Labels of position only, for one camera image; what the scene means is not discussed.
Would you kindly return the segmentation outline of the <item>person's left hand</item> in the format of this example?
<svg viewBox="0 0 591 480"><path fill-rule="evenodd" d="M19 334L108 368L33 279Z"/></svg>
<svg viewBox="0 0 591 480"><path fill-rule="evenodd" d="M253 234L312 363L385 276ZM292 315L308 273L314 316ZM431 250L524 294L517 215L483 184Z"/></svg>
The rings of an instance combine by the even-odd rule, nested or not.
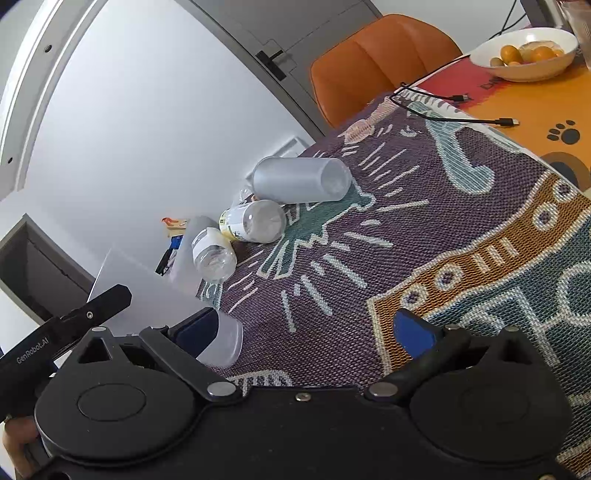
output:
<svg viewBox="0 0 591 480"><path fill-rule="evenodd" d="M38 430L32 417L11 418L5 422L2 443L19 479L29 478L36 470L27 459L25 446L37 437Z"/></svg>

